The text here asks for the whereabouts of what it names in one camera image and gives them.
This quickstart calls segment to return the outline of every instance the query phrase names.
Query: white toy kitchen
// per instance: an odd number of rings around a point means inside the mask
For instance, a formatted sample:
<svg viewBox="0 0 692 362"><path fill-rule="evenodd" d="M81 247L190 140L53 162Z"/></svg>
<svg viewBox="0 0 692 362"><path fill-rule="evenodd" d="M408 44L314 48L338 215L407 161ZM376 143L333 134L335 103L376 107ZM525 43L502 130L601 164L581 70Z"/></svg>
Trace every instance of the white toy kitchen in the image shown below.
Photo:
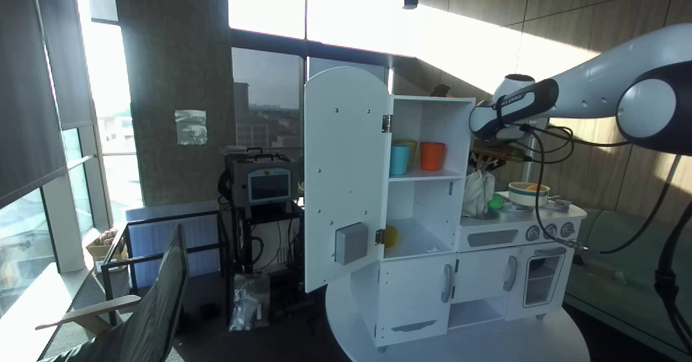
<svg viewBox="0 0 692 362"><path fill-rule="evenodd" d="M305 290L344 276L377 347L561 308L574 250L506 204L462 218L473 98L395 96L362 69L313 76L304 96ZM392 140L445 143L442 169L390 176ZM586 213L541 208L576 239ZM386 226L398 230L385 250Z"/></svg>

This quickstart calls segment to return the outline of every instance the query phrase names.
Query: gray box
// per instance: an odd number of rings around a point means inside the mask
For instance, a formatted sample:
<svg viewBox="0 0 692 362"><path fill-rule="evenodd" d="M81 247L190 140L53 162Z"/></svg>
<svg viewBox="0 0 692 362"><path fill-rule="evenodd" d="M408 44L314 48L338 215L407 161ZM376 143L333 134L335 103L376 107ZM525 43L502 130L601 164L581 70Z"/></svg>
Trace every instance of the gray box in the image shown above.
<svg viewBox="0 0 692 362"><path fill-rule="evenodd" d="M334 260L349 264L368 254L368 226L358 222L336 230Z"/></svg>

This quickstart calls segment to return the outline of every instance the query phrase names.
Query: green couch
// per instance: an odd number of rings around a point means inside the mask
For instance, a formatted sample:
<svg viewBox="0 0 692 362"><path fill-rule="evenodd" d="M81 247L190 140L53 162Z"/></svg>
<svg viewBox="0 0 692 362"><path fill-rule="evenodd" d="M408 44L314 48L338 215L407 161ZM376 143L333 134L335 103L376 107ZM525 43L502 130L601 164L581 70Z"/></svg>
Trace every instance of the green couch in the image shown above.
<svg viewBox="0 0 692 362"><path fill-rule="evenodd" d="M578 240L591 253L585 256L586 265L571 267L564 302L675 360L692 361L653 288L658 256L673 226L653 222L628 248L607 256L593 254L625 242L644 218L610 210L586 211ZM692 226L680 237L673 268L680 287L678 308L692 322Z"/></svg>

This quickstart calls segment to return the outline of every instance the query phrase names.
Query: black chair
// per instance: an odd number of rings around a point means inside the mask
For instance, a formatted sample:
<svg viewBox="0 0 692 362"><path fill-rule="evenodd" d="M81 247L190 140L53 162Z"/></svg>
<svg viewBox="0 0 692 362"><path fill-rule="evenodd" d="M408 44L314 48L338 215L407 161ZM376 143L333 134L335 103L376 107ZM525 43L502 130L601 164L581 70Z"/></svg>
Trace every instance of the black chair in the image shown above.
<svg viewBox="0 0 692 362"><path fill-rule="evenodd" d="M143 298L123 296L68 312L56 323L37 327L40 329L75 322L96 335L89 342L44 360L164 362L172 347L187 280L188 251L183 226L178 224L170 246L163 255L158 278ZM135 304L138 306L129 319L116 327L111 327L99 316Z"/></svg>

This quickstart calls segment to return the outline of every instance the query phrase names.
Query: cabinet door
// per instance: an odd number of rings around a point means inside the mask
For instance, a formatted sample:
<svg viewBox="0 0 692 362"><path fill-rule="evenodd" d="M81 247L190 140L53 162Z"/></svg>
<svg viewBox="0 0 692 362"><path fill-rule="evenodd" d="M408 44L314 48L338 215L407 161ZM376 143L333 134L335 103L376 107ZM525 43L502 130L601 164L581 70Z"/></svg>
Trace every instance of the cabinet door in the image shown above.
<svg viewBox="0 0 692 362"><path fill-rule="evenodd" d="M521 288L519 248L459 253L453 303L495 298Z"/></svg>
<svg viewBox="0 0 692 362"><path fill-rule="evenodd" d="M447 333L454 254L383 261L375 345Z"/></svg>
<svg viewBox="0 0 692 362"><path fill-rule="evenodd" d="M574 249L555 242L522 247L517 291L507 303L507 320L559 310L573 255Z"/></svg>
<svg viewBox="0 0 692 362"><path fill-rule="evenodd" d="M363 69L329 69L305 85L306 291L383 257L389 111L387 86Z"/></svg>

